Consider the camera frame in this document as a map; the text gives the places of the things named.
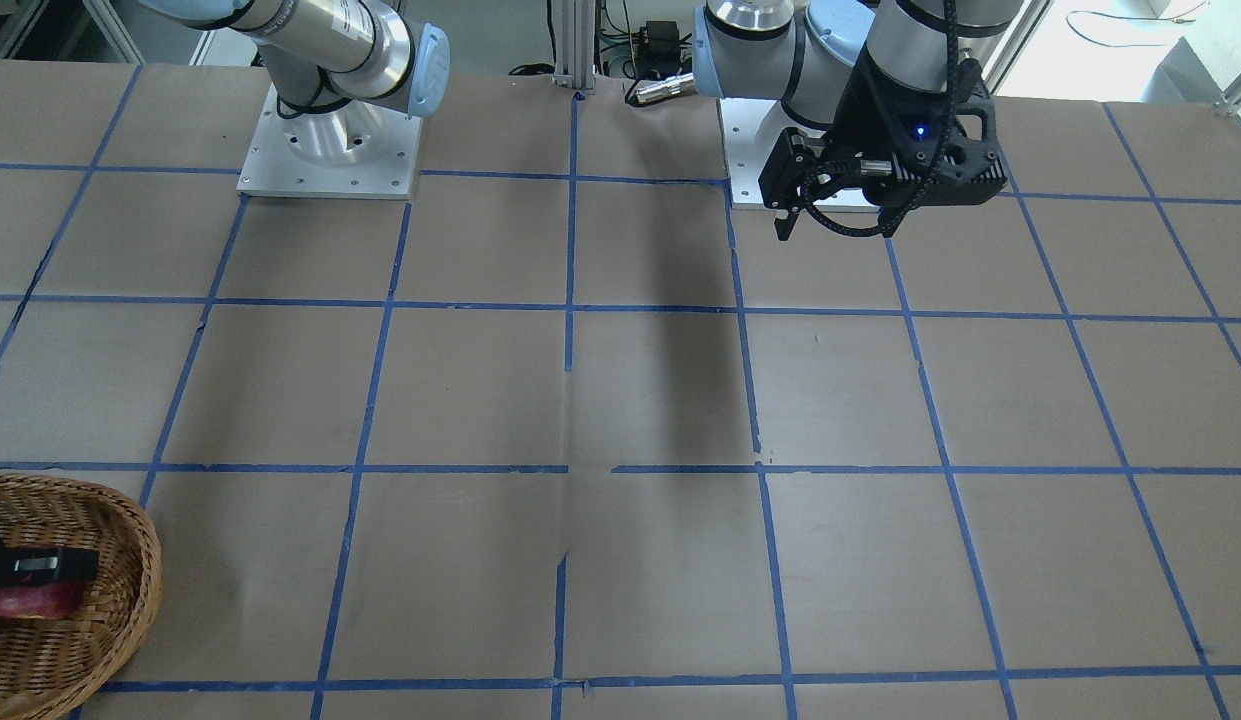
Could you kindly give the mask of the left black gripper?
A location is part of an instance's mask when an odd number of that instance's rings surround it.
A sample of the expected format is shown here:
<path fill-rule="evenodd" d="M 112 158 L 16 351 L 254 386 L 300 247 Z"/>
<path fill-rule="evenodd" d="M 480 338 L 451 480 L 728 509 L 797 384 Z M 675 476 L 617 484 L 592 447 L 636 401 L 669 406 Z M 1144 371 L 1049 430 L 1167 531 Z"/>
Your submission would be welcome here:
<path fill-rule="evenodd" d="M 834 173 L 820 169 L 824 150 L 827 161 L 890 161 L 885 176 L 858 170 L 854 182 L 872 205 L 902 209 L 926 178 L 939 133 L 949 129 L 944 159 L 922 205 L 980 205 L 1004 190 L 1005 158 L 980 63 L 961 61 L 957 78 L 958 102 L 956 110 L 949 110 L 944 92 L 915 91 L 895 82 L 871 60 L 858 60 L 827 143 L 798 129 L 783 129 L 759 173 L 763 205 L 776 214 L 777 240 L 789 241 L 809 202 L 836 195 Z"/>

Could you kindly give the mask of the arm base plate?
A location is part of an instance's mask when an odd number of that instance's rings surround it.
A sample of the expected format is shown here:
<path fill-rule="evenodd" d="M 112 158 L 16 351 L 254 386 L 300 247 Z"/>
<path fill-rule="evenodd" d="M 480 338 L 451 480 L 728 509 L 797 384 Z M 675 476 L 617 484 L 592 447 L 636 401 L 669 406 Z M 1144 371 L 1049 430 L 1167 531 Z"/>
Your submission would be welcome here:
<path fill-rule="evenodd" d="M 728 168 L 731 206 L 736 210 L 767 211 L 759 191 L 759 174 L 784 129 L 804 137 L 824 137 L 825 129 L 805 127 L 786 113 L 781 101 L 725 97 L 719 101 L 722 149 Z"/>
<path fill-rule="evenodd" d="M 237 191 L 261 199 L 408 201 L 423 127 L 423 119 L 365 102 L 288 119 L 271 87 Z"/>

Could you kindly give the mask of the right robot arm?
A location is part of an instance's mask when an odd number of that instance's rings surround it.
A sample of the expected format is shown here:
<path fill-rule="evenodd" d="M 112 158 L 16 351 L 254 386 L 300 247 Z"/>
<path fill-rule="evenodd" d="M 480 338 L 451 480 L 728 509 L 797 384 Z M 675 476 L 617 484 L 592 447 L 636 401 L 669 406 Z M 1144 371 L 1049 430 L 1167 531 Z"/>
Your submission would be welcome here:
<path fill-rule="evenodd" d="M 419 132 L 446 97 L 450 46 L 433 24 L 411 24 L 387 1 L 153 1 L 150 9 L 190 29 L 232 29 L 259 47 L 274 109 L 256 127 L 266 156 L 244 168 L 251 196 L 278 197 L 283 178 L 303 170 L 324 197 L 338 179 L 374 199 L 374 179 L 396 181 L 414 168 Z"/>

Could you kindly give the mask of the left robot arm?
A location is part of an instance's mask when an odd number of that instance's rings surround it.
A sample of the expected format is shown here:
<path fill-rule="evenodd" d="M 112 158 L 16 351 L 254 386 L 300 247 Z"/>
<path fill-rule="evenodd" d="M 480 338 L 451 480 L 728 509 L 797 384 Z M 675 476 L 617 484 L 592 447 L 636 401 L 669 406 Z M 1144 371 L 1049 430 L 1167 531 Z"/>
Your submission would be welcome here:
<path fill-rule="evenodd" d="M 1018 1 L 707 1 L 694 17 L 699 94 L 786 117 L 757 173 L 774 233 L 800 215 L 891 237 L 916 209 L 978 206 L 1009 181 L 984 63 Z"/>

